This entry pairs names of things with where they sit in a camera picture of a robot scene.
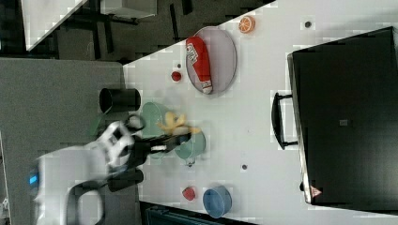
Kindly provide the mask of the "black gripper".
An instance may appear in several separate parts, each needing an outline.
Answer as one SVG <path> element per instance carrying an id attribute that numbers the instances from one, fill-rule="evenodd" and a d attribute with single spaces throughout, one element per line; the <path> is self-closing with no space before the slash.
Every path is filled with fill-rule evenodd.
<path id="1" fill-rule="evenodd" d="M 149 155 L 164 152 L 165 149 L 174 149 L 176 146 L 187 142 L 190 138 L 190 133 L 161 135 L 150 139 L 135 137 L 134 145 L 130 148 L 130 155 L 127 161 L 128 169 L 131 170 L 144 164 Z"/>

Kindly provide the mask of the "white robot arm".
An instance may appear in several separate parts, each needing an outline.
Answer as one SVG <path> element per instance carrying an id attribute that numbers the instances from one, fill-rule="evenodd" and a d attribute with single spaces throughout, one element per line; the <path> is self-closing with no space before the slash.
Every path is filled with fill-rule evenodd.
<path id="1" fill-rule="evenodd" d="M 111 207 L 106 192 L 144 180 L 138 167 L 148 156 L 168 153 L 193 135 L 187 127 L 152 138 L 113 122 L 93 142 L 52 151 L 35 161 L 29 186 L 35 204 L 33 225 L 106 225 Z"/>

